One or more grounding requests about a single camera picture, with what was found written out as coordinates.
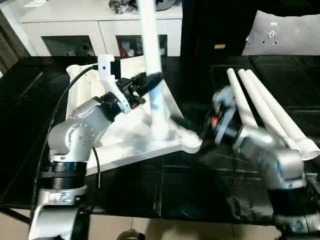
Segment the white pole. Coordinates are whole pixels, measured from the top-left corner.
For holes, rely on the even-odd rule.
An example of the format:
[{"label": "white pole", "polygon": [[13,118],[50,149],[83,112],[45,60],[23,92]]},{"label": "white pole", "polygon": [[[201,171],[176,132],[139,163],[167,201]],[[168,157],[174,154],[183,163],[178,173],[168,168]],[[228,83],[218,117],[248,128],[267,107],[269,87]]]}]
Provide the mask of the white pole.
[{"label": "white pole", "polygon": [[[162,72],[159,37],[156,26],[156,6],[154,0],[138,0],[142,26],[142,47],[146,75]],[[165,100],[160,83],[149,93],[152,116],[151,133],[155,139],[165,140],[170,136],[166,116]]]},{"label": "white pole", "polygon": [[242,91],[242,88],[239,84],[235,71],[232,68],[229,68],[226,71],[226,73],[229,78],[231,89],[235,98],[235,103],[237,105],[237,109],[238,109],[242,123],[245,125],[257,128],[258,124],[255,120],[254,115],[251,112],[246,96]]},{"label": "white pole", "polygon": [[273,115],[281,124],[285,133],[299,146],[302,160],[314,159],[315,157],[320,155],[320,149],[317,147],[314,141],[306,137],[306,135],[301,131],[298,125],[292,120],[292,118],[278,103],[274,96],[272,96],[272,94],[262,84],[257,76],[251,70],[247,70],[246,73],[259,91],[260,95],[263,97]]},{"label": "white pole", "polygon": [[238,71],[238,74],[243,82],[243,85],[245,86],[246,91],[248,92],[258,114],[260,115],[262,121],[265,124],[265,127],[269,130],[273,130],[276,132],[282,139],[285,141],[285,143],[289,146],[289,148],[298,150],[299,147],[297,144],[287,136],[284,129],[281,127],[280,123],[264,101],[263,97],[260,95],[258,90],[256,89],[254,83],[251,81],[251,78],[247,75],[245,70],[240,69]]}]

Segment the white pillow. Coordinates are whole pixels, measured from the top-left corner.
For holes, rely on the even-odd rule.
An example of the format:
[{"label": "white pillow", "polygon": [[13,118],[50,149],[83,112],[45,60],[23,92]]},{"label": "white pillow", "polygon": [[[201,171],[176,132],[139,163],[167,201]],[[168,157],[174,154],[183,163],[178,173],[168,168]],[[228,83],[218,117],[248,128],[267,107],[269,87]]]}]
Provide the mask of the white pillow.
[{"label": "white pillow", "polygon": [[319,55],[320,14],[276,16],[257,11],[242,55]]}]

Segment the white triangular base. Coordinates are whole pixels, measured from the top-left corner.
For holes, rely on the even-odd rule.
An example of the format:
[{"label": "white triangular base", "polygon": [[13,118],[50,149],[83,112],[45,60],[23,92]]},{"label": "white triangular base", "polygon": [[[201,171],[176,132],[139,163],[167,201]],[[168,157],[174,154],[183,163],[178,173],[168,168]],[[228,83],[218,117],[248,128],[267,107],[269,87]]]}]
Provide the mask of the white triangular base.
[{"label": "white triangular base", "polygon": [[[82,70],[89,67],[72,65],[67,72],[72,80]],[[121,60],[121,76],[131,78],[145,72],[143,57],[133,57]],[[164,101],[167,116],[170,114],[182,116],[167,84],[162,81]],[[67,116],[72,110],[94,96],[105,93],[99,82],[97,71],[89,71],[69,91]],[[144,96],[146,103],[140,105],[128,114],[119,114],[109,126],[96,147],[99,157],[100,170],[106,171],[123,165],[158,157],[177,151],[196,153],[202,144],[198,136],[168,119],[170,127],[169,140],[156,140],[151,135],[151,112],[149,96]],[[87,175],[97,172],[94,154],[90,155],[87,163]]]}]

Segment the cable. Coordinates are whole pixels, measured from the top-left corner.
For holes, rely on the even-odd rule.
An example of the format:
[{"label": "cable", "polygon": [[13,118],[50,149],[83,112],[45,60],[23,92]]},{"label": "cable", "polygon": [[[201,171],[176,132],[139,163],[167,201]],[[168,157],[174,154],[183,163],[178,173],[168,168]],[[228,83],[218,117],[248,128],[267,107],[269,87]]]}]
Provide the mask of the cable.
[{"label": "cable", "polygon": [[[49,136],[49,133],[50,133],[50,130],[52,128],[52,125],[55,121],[55,118],[56,118],[56,115],[57,115],[57,112],[59,110],[59,106],[63,100],[63,98],[65,97],[65,95],[69,92],[70,88],[87,72],[89,72],[90,70],[98,70],[98,65],[93,65],[93,66],[90,66],[88,68],[86,68],[85,70],[83,70],[82,72],[80,72],[70,83],[69,85],[66,87],[66,89],[64,90],[64,92],[62,93],[61,97],[59,98],[57,104],[55,105],[55,108],[53,110],[53,114],[52,114],[52,118],[51,118],[51,122],[49,124],[49,127],[48,127],[48,131],[46,133],[46,136],[45,136],[45,139],[44,139],[44,143],[43,143],[43,146],[42,146],[42,149],[41,149],[41,154],[40,154],[40,158],[39,158],[39,161],[38,161],[38,166],[37,166],[37,170],[36,170],[36,177],[35,177],[35,180],[34,180],[34,187],[33,187],[33,196],[32,196],[32,205],[31,205],[31,213],[30,213],[30,220],[32,221],[32,218],[33,218],[33,214],[34,214],[34,206],[36,205],[36,201],[37,201],[37,187],[38,187],[38,177],[39,177],[39,172],[40,172],[40,167],[41,167],[41,162],[42,162],[42,158],[44,156],[44,152],[45,152],[45,149],[46,149],[46,145],[47,145],[47,141],[48,141],[48,136]],[[98,155],[96,154],[97,152],[95,152],[95,157],[96,157],[96,160],[97,160],[97,163],[99,162],[99,159],[98,159]]]},{"label": "cable", "polygon": [[93,147],[92,148],[94,156],[95,156],[95,160],[96,160],[96,169],[97,169],[97,188],[99,189],[101,187],[101,172],[100,172],[100,162],[99,162],[99,157],[96,151],[96,148]]}]

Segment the red light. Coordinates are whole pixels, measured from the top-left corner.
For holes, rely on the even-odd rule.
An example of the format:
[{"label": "red light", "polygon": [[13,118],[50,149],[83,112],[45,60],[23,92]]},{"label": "red light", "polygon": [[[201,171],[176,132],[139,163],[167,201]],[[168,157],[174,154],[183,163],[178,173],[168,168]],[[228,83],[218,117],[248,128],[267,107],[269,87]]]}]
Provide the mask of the red light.
[{"label": "red light", "polygon": [[211,118],[211,124],[212,124],[212,125],[217,125],[217,123],[218,123],[218,118],[217,118],[216,116],[213,116],[213,117]]}]

